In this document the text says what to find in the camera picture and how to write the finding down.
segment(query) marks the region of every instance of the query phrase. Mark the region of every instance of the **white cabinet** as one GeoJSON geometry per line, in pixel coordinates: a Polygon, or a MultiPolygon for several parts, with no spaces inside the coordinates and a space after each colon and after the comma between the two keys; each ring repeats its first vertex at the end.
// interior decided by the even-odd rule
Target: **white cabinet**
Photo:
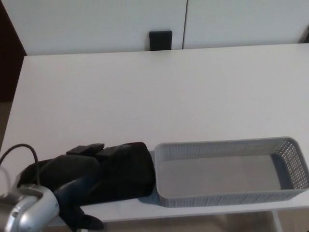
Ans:
{"type": "Polygon", "coordinates": [[[308,0],[189,0],[184,48],[293,44],[308,26],[308,0]]]}
{"type": "Polygon", "coordinates": [[[148,32],[181,49],[186,0],[2,0],[28,55],[143,51],[148,32]]]}

